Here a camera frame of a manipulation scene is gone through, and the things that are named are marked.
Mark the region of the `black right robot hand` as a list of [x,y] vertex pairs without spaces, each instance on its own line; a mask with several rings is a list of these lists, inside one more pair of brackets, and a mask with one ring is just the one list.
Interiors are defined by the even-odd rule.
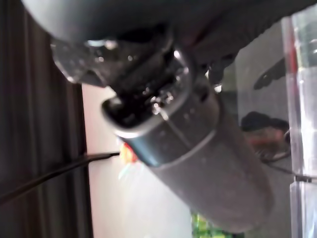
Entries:
[[169,189],[221,229],[273,207],[259,159],[212,83],[237,53],[314,0],[25,0],[72,83],[110,87],[105,121]]

